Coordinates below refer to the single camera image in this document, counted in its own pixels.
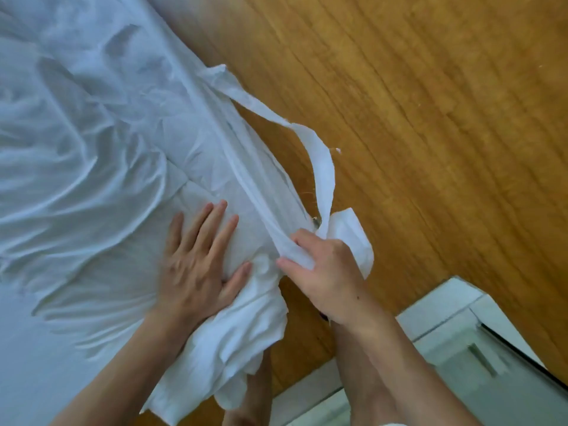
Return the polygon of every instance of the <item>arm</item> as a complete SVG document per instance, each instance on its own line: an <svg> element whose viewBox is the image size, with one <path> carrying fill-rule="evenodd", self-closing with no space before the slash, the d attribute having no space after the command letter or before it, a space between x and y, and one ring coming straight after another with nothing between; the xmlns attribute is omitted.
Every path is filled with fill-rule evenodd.
<svg viewBox="0 0 568 426"><path fill-rule="evenodd" d="M156 305L108 365L51 422L51 426L114 426L132 420L193 331L230 305L251 264L222 282L222 264L238 217L217 229L227 207L208 204L182 236L183 214L170 224Z"/></svg>
<svg viewBox="0 0 568 426"><path fill-rule="evenodd" d="M314 258L314 269L286 258L277 264L316 308L345 326L361 344L410 426L480 426L394 317L373 299L349 247L303 229L292 239Z"/></svg>

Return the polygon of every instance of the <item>finger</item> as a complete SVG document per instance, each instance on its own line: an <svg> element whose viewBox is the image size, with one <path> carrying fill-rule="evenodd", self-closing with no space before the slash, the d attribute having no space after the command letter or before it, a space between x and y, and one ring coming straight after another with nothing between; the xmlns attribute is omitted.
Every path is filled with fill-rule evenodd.
<svg viewBox="0 0 568 426"><path fill-rule="evenodd" d="M181 230L183 227L183 213L178 212L172 218L170 227L167 229L166 247L164 248L164 256L170 257L180 247Z"/></svg>
<svg viewBox="0 0 568 426"><path fill-rule="evenodd" d="M245 262L235 271L233 276L225 283L219 295L222 308L228 307L249 279L252 270L252 263Z"/></svg>
<svg viewBox="0 0 568 426"><path fill-rule="evenodd" d="M299 229L290 238L301 246L303 249L309 252L309 255L316 257L317 253L325 245L325 241L314 233L306 230Z"/></svg>
<svg viewBox="0 0 568 426"><path fill-rule="evenodd" d="M288 275L296 285L298 285L300 281L309 278L310 271L305 267L300 266L296 262L290 260L289 258L280 257L276 260L276 265L282 272Z"/></svg>
<svg viewBox="0 0 568 426"><path fill-rule="evenodd" d="M225 209L227 209L227 201L221 200L213 211L209 214L201 228L199 229L199 234L195 240L195 248L209 252L213 239L217 234L223 215L225 214Z"/></svg>
<svg viewBox="0 0 568 426"><path fill-rule="evenodd" d="M203 209L195 216L193 222L191 223L190 228L185 235L181 239L180 249L182 251L189 251L195 245L195 240L197 239L197 235L199 233L199 229L201 229L205 220L213 210L213 204L207 203Z"/></svg>
<svg viewBox="0 0 568 426"><path fill-rule="evenodd" d="M209 254L213 260L223 261L225 256L225 251L227 251L227 246L231 241L231 236L235 232L238 224L238 215L233 215L229 221L225 224L225 227L219 232L219 234L213 240Z"/></svg>

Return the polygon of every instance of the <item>wooden floor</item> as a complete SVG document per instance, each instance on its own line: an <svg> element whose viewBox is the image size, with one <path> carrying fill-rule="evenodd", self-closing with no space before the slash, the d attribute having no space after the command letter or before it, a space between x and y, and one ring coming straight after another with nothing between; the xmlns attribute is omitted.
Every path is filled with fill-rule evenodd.
<svg viewBox="0 0 568 426"><path fill-rule="evenodd" d="M398 313L451 275L488 292L568 380L568 0L159 0L207 65L316 130L335 209L373 244L373 293ZM241 112L316 214L306 153ZM279 393L333 355L289 282ZM183 425L220 424L205 402ZM138 425L159 424L150 414Z"/></svg>

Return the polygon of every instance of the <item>white sheet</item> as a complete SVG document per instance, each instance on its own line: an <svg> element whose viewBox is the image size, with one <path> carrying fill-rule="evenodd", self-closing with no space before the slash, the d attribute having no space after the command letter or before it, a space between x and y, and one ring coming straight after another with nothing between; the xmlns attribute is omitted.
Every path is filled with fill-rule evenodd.
<svg viewBox="0 0 568 426"><path fill-rule="evenodd" d="M245 373L286 323L274 259L311 265L288 239L311 219L227 96L300 136L314 165L318 235L345 240L370 271L353 211L330 216L333 164L316 134L246 94L223 67L205 69L145 0L2 0L0 57L0 280L75 347L74 368L100 370L151 307L174 212L190 220L224 198L240 215L224 274L252 259L253 275L146 402L169 424L213 393L225 408L240 404ZM34 362L48 373L58 358Z"/></svg>

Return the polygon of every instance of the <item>forearm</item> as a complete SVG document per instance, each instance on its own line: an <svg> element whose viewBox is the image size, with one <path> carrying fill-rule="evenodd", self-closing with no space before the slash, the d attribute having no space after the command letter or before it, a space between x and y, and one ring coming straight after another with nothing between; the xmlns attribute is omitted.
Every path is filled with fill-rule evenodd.
<svg viewBox="0 0 568 426"><path fill-rule="evenodd" d="M359 310L362 312L350 331L409 426L480 425L426 363L392 315L374 301Z"/></svg>
<svg viewBox="0 0 568 426"><path fill-rule="evenodd" d="M170 329L160 325L149 315L51 426L115 426L132 420L183 344Z"/></svg>

